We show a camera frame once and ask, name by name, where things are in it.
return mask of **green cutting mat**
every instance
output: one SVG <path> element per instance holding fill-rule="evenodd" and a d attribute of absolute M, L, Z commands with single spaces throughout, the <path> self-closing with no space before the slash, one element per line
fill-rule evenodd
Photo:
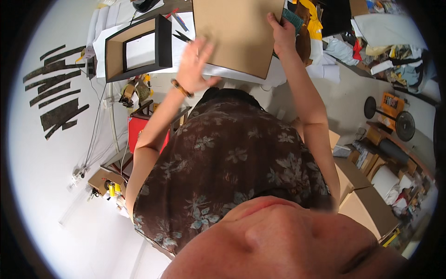
<path fill-rule="evenodd" d="M 304 24 L 304 20 L 301 19 L 298 15 L 294 14 L 288 9 L 283 9 L 282 17 L 286 18 L 289 22 L 291 22 L 296 28 L 296 36 L 299 33 L 302 25 Z"/>

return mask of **hand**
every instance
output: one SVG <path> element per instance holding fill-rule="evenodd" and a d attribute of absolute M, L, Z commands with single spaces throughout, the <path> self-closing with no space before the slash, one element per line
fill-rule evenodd
<path fill-rule="evenodd" d="M 220 81 L 220 77 L 212 76 L 205 80 L 203 68 L 214 50 L 205 38 L 192 41 L 184 50 L 176 80 L 184 90 L 193 93 L 204 90 Z"/>
<path fill-rule="evenodd" d="M 281 26 L 272 12 L 268 13 L 267 19 L 274 30 L 274 51 L 276 54 L 280 57 L 283 53 L 296 51 L 296 29 L 294 25 L 282 17 Z"/>

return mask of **wooden bracelet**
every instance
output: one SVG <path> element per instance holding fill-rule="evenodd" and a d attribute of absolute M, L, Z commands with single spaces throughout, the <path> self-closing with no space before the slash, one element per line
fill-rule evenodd
<path fill-rule="evenodd" d="M 188 91 L 186 91 L 183 86 L 180 85 L 180 83 L 176 80 L 176 79 L 172 79 L 170 81 L 173 86 L 178 89 L 181 93 L 183 93 L 184 96 L 188 97 L 188 98 L 192 98 L 194 97 L 194 93 L 189 93 Z"/>

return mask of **black picture frame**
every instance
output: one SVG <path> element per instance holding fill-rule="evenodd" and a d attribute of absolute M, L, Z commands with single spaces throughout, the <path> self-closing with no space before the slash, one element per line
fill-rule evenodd
<path fill-rule="evenodd" d="M 108 50 L 109 41 L 113 40 L 119 34 L 122 34 L 130 29 L 133 29 L 140 24 L 143 24 L 150 20 L 155 20 L 155 29 L 148 32 L 140 33 L 124 42 L 122 42 L 122 73 L 109 76 L 109 69 L 107 66 L 107 56 L 112 55 Z M 128 42 L 139 39 L 143 36 L 155 33 L 155 63 L 137 67 L 135 69 L 127 69 L 127 53 L 126 45 Z M 105 40 L 105 80 L 107 83 L 124 80 L 131 78 L 136 75 L 141 75 L 144 73 L 149 73 L 161 69 L 172 67 L 172 22 L 166 19 L 164 16 L 158 14 L 152 17 L 143 19 L 137 23 L 134 23 L 119 32 L 109 36 Z"/>

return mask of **brown floral dress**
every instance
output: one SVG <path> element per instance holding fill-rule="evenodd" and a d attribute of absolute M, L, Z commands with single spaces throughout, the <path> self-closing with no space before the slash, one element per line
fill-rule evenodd
<path fill-rule="evenodd" d="M 235 98 L 213 99 L 162 151 L 135 201 L 135 230 L 176 255 L 236 205 L 266 195 L 308 208 L 330 192 L 289 124 Z"/>

